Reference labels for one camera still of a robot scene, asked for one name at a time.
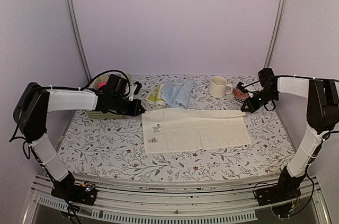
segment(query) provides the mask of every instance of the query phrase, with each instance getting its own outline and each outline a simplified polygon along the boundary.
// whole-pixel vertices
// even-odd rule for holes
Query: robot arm
[[[259,72],[263,89],[246,99],[241,110],[255,112],[269,101],[279,100],[279,94],[292,94],[307,99],[307,127],[304,138],[285,167],[274,187],[256,190],[259,205],[272,204],[300,196],[299,186],[306,177],[306,169],[317,157],[329,132],[339,122],[339,100],[335,82],[331,79],[275,76],[272,69]],[[239,89],[246,87],[239,84]]]
[[[137,82],[132,86],[128,96],[124,94],[126,85],[126,79],[111,75],[107,84],[99,91],[47,89],[37,83],[27,86],[14,110],[14,121],[34,157],[53,181],[53,196],[66,202],[93,205],[96,189],[92,184],[75,184],[73,175],[61,162],[46,134],[47,113],[63,110],[96,110],[130,116],[144,113],[141,101],[133,99],[133,94],[137,94],[141,85]]]

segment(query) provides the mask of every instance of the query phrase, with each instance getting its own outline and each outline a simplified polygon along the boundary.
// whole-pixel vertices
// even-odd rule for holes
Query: white wall
[[[339,79],[339,0],[287,0],[272,67],[275,74]],[[287,131],[299,146],[306,127],[306,100],[281,96],[278,104]],[[338,135],[324,144],[313,172],[332,222],[339,223]]]
[[[79,86],[85,83],[65,0],[0,0],[0,223],[18,224],[40,168],[26,160],[20,140],[8,143],[12,112],[27,83]],[[69,113],[48,117],[54,144]]]
[[[256,75],[278,0],[74,0],[92,74]]]

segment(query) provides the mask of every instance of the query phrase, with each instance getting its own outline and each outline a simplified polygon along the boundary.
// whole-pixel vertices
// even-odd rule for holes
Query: folded towel
[[[175,85],[171,81],[163,88],[162,99],[171,107],[180,107],[187,109],[190,104],[191,91],[193,84],[187,80],[183,85]]]
[[[161,98],[164,86],[165,84],[160,84],[150,91],[145,97],[146,102],[155,105],[158,109],[168,107],[167,103]]]
[[[142,114],[147,154],[249,145],[252,139],[238,110],[162,109]]]

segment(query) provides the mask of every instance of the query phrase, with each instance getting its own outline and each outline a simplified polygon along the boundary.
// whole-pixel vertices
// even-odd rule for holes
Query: mug handle
[[[226,94],[232,94],[233,93],[233,85],[227,84],[226,85]]]

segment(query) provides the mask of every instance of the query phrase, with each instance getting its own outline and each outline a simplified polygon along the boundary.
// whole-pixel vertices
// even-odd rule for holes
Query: ventilation grille
[[[67,211],[67,204],[57,199],[51,199],[45,196],[39,197],[39,204],[47,207]],[[118,214],[108,211],[92,209],[92,215],[84,216],[92,219],[104,220],[108,222],[121,224],[224,224],[224,223],[243,223],[257,220],[255,211],[247,211],[237,214],[226,214],[217,217],[146,217],[129,216],[127,214]]]
[[[255,211],[247,211],[237,214],[228,214],[218,217],[132,217],[121,214],[111,213],[107,211],[93,210],[92,218],[101,219],[114,223],[130,223],[130,224],[222,224],[222,223],[243,223],[247,221],[257,220]]]

